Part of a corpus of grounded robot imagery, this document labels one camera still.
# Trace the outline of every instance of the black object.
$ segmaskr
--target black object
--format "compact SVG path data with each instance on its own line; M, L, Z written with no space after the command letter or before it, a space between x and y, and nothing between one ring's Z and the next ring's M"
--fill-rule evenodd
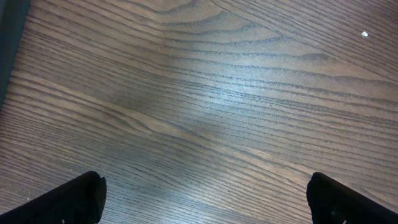
M0 109L24 29L29 0L0 0Z
M396 224L388 210L325 174L316 172L307 186L313 224Z
M94 224L101 220L105 199L105 178L91 171L0 215L0 223Z

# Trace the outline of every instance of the wood grain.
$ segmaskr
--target wood grain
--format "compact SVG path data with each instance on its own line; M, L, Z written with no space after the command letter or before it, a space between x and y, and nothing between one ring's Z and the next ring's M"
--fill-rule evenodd
M0 213L88 170L102 223L310 223L315 171L398 212L397 7L32 0Z

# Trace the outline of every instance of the small white object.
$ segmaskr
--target small white object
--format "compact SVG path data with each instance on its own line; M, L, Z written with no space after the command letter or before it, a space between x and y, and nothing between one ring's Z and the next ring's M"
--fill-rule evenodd
M362 32L362 37L367 37L369 34L368 34L368 32L366 32L366 31L364 31L364 32Z

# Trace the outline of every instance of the brown wooden tabletop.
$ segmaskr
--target brown wooden tabletop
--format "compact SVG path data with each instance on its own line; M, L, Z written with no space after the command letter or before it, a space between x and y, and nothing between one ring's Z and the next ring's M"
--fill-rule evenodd
M0 213L88 170L102 223L311 223L315 171L398 212L397 35L395 0L31 0Z

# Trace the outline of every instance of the white speck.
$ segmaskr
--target white speck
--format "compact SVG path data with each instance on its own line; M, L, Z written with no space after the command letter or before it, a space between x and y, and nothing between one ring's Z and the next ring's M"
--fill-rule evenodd
M369 34L368 34L368 32L366 32L366 31L364 31L364 32L362 32L362 37L367 37Z

